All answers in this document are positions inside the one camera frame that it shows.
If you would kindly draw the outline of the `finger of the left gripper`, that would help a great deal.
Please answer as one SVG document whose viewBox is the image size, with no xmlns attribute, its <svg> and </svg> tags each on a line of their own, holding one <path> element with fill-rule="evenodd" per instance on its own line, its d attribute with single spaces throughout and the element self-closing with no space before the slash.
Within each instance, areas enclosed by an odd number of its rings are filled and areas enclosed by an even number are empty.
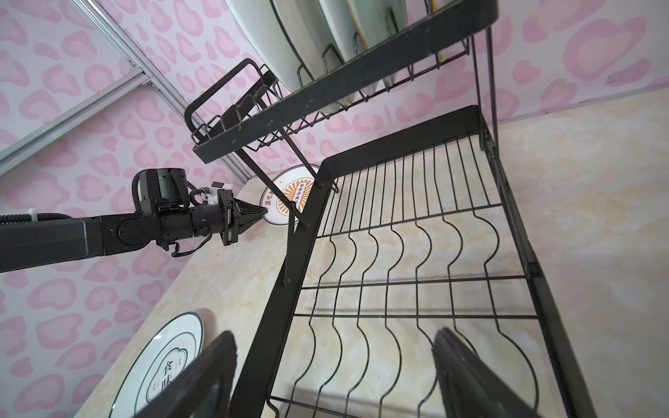
<svg viewBox="0 0 669 418">
<path fill-rule="evenodd" d="M 252 205 L 242 200 L 237 200 L 239 215 L 237 216 L 237 225 L 239 233 L 244 233 L 251 226 L 262 220 L 268 209 L 263 206 Z"/>
</svg>

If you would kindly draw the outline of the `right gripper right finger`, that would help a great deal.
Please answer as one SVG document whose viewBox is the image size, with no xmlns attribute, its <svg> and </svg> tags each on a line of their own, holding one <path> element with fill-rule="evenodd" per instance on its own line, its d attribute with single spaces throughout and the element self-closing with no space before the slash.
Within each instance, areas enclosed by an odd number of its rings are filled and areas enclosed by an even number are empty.
<svg viewBox="0 0 669 418">
<path fill-rule="evenodd" d="M 537 417 L 454 332 L 437 332 L 432 348 L 448 417 Z"/>
</svg>

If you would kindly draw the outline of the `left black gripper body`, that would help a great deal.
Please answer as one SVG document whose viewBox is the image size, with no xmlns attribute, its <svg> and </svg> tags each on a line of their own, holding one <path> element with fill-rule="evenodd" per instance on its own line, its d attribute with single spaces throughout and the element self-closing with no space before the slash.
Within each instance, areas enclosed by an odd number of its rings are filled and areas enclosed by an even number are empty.
<svg viewBox="0 0 669 418">
<path fill-rule="evenodd" d="M 220 236 L 223 245 L 229 246 L 239 240 L 240 207 L 231 190 L 219 189 L 217 196 L 219 206 L 223 211 L 223 230 L 220 232 Z"/>
</svg>

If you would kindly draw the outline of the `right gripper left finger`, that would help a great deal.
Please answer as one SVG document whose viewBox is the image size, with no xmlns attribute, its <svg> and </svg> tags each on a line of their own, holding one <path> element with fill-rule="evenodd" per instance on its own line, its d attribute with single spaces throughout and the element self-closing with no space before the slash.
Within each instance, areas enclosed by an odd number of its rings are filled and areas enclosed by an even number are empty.
<svg viewBox="0 0 669 418">
<path fill-rule="evenodd" d="M 226 330 L 137 416 L 227 417 L 236 367 L 237 344 Z"/>
</svg>

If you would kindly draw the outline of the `white plate black cloud outline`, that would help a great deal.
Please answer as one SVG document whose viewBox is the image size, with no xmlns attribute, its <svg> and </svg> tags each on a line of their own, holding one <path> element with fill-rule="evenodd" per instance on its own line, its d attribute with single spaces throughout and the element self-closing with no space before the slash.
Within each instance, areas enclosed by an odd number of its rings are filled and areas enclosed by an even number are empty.
<svg viewBox="0 0 669 418">
<path fill-rule="evenodd" d="M 201 353 L 204 324 L 195 312 L 167 322 L 146 344 L 121 384 L 109 416 L 133 417 Z"/>
</svg>

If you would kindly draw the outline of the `small orange sunburst plate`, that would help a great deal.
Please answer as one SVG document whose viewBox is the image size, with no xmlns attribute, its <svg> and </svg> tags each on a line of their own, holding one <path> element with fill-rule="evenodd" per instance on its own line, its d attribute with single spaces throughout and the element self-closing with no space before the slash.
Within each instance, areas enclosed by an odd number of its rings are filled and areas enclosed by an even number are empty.
<svg viewBox="0 0 669 418">
<path fill-rule="evenodd" d="M 295 203 L 298 211 L 302 212 L 315 184 L 315 176 L 306 165 L 296 165 L 278 174 L 273 183 L 288 200 Z M 260 204 L 267 209 L 263 215 L 266 223 L 273 226 L 286 226 L 289 223 L 289 207 L 268 187 L 261 195 Z"/>
</svg>

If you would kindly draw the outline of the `large orange sunburst plate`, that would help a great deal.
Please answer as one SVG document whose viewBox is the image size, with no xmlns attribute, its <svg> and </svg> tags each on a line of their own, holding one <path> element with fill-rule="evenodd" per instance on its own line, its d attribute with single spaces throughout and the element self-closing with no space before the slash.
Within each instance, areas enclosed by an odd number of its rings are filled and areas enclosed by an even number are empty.
<svg viewBox="0 0 669 418">
<path fill-rule="evenodd" d="M 262 62 L 289 92 L 301 89 L 298 57 L 268 0 L 231 0 L 228 8 Z"/>
</svg>

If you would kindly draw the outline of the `white plate dark green rim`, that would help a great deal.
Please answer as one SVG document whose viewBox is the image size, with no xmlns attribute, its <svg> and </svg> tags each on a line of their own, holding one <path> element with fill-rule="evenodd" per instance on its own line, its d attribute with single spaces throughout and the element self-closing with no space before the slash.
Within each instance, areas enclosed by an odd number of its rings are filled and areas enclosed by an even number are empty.
<svg viewBox="0 0 669 418">
<path fill-rule="evenodd" d="M 336 46 L 345 62 L 365 52 L 346 0 L 320 0 L 323 15 L 328 23 Z"/>
</svg>

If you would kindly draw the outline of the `cream plum blossom plate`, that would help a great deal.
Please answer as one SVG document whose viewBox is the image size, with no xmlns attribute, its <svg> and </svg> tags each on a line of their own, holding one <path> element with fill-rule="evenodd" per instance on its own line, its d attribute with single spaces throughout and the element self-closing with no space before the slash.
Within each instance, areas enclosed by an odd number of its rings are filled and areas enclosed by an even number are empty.
<svg viewBox="0 0 669 418">
<path fill-rule="evenodd" d="M 277 0 L 273 5 L 292 46 L 313 78 L 320 78 L 343 64 L 318 1 Z"/>
</svg>

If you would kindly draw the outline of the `mint green flower plate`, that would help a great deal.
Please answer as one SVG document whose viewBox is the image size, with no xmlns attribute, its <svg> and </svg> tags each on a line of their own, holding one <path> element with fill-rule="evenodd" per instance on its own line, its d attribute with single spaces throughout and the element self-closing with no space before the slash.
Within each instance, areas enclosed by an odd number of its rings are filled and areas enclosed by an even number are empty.
<svg viewBox="0 0 669 418">
<path fill-rule="evenodd" d="M 404 0 L 351 0 L 347 4 L 366 51 L 408 25 Z"/>
</svg>

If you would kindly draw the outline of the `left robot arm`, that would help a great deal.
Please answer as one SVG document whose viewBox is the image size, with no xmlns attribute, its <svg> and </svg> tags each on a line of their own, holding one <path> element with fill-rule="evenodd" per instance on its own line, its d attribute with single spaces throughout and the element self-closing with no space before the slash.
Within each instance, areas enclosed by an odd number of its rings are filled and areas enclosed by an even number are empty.
<svg viewBox="0 0 669 418">
<path fill-rule="evenodd" d="M 130 253 L 150 243 L 174 258 L 186 257 L 181 240 L 200 237 L 207 243 L 219 235 L 230 245 L 268 211 L 238 200 L 221 183 L 197 188 L 181 168 L 142 170 L 131 191 L 134 209 L 128 214 L 2 216 L 2 272 Z"/>
</svg>

